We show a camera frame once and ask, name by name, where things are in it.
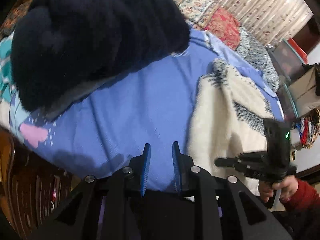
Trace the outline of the red sleeve forearm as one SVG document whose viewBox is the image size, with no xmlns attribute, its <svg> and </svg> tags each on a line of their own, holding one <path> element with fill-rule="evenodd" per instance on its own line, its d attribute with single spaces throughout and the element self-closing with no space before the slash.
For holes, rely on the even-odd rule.
<svg viewBox="0 0 320 240">
<path fill-rule="evenodd" d="M 319 193 L 306 181 L 288 176 L 282 181 L 281 203 L 287 215 L 296 220 L 319 220 Z"/>
</svg>

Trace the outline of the right hand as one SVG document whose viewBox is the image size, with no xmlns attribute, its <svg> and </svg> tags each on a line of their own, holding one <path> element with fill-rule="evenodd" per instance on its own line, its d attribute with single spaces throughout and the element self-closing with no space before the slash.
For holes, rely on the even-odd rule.
<svg viewBox="0 0 320 240">
<path fill-rule="evenodd" d="M 279 199 L 287 202 L 297 192 L 298 180 L 295 176 L 287 176 L 281 182 L 272 185 L 262 180 L 259 181 L 258 191 L 263 202 L 268 202 L 273 197 L 275 190 L 281 190 Z"/>
</svg>

